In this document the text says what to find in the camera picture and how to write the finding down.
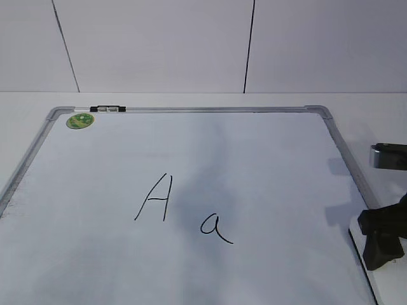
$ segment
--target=green sticker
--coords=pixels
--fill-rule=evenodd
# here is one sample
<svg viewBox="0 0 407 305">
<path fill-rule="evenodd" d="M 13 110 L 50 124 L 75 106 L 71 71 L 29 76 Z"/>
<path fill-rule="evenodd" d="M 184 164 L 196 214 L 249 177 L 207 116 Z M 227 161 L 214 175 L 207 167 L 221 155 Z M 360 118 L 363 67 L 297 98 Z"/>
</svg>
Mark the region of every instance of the green sticker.
<svg viewBox="0 0 407 305">
<path fill-rule="evenodd" d="M 89 113 L 79 113 L 71 116 L 66 121 L 66 126 L 70 129 L 82 129 L 90 126 L 95 121 L 95 118 Z"/>
</svg>

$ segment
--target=black marker writing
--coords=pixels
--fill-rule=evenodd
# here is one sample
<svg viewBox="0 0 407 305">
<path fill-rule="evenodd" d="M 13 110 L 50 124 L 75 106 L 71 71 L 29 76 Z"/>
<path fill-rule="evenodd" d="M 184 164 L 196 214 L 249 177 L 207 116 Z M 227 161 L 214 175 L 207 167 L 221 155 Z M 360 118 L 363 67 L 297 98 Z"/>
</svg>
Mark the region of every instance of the black marker writing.
<svg viewBox="0 0 407 305">
<path fill-rule="evenodd" d="M 205 223 L 206 223 L 210 218 L 212 218 L 212 217 L 215 216 L 215 215 L 216 215 L 216 213 L 210 214 L 210 215 L 203 221 L 203 223 L 201 224 L 201 232 L 202 232 L 203 234 L 211 234 L 213 231 L 216 231 L 217 235 L 219 235 L 219 237 L 222 238 L 225 242 L 233 244 L 231 241 L 228 241 L 225 237 L 223 237 L 222 234 L 219 232 L 219 229 L 218 229 L 218 227 L 217 227 L 217 224 L 218 224 L 218 222 L 219 222 L 219 216 L 216 216 L 215 226 L 214 226 L 214 228 L 213 228 L 212 230 L 210 230 L 210 231 L 204 231 L 204 230 L 203 230 L 203 227 L 204 227 Z"/>
<path fill-rule="evenodd" d="M 157 185 L 164 179 L 164 177 L 167 174 L 165 173 L 164 175 L 162 175 L 162 177 L 160 178 L 160 180 L 157 181 L 157 183 L 153 186 L 153 188 L 150 190 L 150 192 L 148 192 L 146 199 L 144 199 L 144 202 L 141 205 L 141 208 L 139 210 L 139 213 L 137 213 L 137 216 L 135 217 L 135 221 L 137 220 L 137 218 L 139 218 L 142 209 L 144 208 L 144 205 L 146 204 L 147 200 L 165 200 L 165 210 L 164 210 L 164 217 L 163 217 L 163 221 L 165 221 L 165 216 L 167 215 L 167 207 L 168 207 L 168 200 L 170 199 L 170 193 L 171 193 L 171 187 L 172 187 L 172 175 L 170 176 L 170 187 L 168 188 L 168 194 L 166 198 L 149 198 L 149 196 L 151 195 L 151 193 L 154 191 L 154 189 L 157 187 Z"/>
</svg>

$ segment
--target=whiteboard surface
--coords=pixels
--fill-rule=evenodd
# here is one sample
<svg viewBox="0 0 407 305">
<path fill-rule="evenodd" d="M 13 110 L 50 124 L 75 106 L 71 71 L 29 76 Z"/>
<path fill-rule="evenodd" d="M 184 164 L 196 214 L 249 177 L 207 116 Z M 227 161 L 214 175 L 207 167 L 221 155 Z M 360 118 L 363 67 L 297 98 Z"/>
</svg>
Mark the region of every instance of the whiteboard surface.
<svg viewBox="0 0 407 305">
<path fill-rule="evenodd" d="M 320 116 L 69 116 L 0 219 L 1 303 L 371 302 L 347 235 L 366 206 Z M 165 173 L 165 221 L 158 200 L 134 221 Z M 201 233 L 213 213 L 233 244 Z"/>
</svg>

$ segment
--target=black stand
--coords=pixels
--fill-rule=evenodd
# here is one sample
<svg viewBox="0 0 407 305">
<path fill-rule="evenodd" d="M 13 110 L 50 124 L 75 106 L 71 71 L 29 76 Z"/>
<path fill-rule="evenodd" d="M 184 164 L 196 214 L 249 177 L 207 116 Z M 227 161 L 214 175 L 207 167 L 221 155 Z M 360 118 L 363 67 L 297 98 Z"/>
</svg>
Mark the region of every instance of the black stand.
<svg viewBox="0 0 407 305">
<path fill-rule="evenodd" d="M 399 237 L 407 238 L 407 194 L 395 205 L 362 211 L 357 221 L 366 235 L 363 259 L 367 270 L 403 257 Z"/>
</svg>

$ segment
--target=black clip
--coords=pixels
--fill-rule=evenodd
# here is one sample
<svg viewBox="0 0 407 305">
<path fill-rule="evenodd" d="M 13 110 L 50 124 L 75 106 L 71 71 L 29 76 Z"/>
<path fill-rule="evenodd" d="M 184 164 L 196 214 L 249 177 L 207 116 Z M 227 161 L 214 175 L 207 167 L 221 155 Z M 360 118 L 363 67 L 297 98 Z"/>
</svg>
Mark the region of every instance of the black clip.
<svg viewBox="0 0 407 305">
<path fill-rule="evenodd" d="M 91 106 L 90 112 L 126 112 L 126 107 L 117 105 Z"/>
<path fill-rule="evenodd" d="M 372 145 L 370 164 L 375 168 L 407 170 L 407 145 L 388 143 Z"/>
<path fill-rule="evenodd" d="M 366 235 L 363 259 L 367 270 L 403 257 L 399 237 L 407 238 L 407 194 L 395 205 L 362 211 L 357 221 Z"/>
</svg>

